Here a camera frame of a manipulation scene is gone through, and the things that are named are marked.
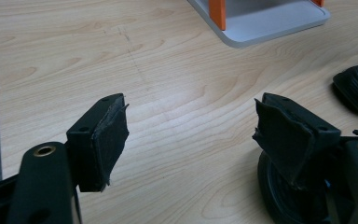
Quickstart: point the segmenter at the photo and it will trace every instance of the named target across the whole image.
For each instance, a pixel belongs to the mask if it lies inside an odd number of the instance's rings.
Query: wooden table
[[[271,223],[256,178],[255,100],[289,97],[342,130],[358,115],[331,90],[358,64],[358,0],[326,25],[246,49],[224,45],[185,0],[0,0],[3,175],[98,99],[130,104],[130,137],[85,223]]]

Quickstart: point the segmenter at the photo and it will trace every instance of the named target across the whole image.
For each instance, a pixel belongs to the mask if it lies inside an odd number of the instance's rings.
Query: light wood grain surface
[[[327,24],[246,49],[223,44],[186,0],[0,0],[4,177],[23,153],[123,92],[130,136],[85,223],[271,223],[252,134],[263,92],[342,130],[358,116],[331,90],[358,64],[358,0],[327,0]]]

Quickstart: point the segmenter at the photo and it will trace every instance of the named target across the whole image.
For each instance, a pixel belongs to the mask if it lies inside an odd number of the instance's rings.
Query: orange tab
[[[314,4],[316,4],[318,7],[324,6],[324,0],[312,0]]]
[[[209,16],[220,30],[226,30],[226,0],[209,0]]]

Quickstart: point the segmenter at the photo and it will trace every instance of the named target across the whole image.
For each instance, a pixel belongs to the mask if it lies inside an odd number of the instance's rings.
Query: gray stand
[[[224,43],[243,48],[324,24],[330,13],[310,0],[227,0],[226,30],[209,17],[208,0],[188,0]]]

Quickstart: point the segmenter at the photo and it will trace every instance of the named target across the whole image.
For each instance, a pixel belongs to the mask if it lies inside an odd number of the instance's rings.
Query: white plastic tray
[[[224,43],[243,48],[324,24],[330,13],[310,0],[227,0],[226,30],[209,17],[208,0],[188,0]]]

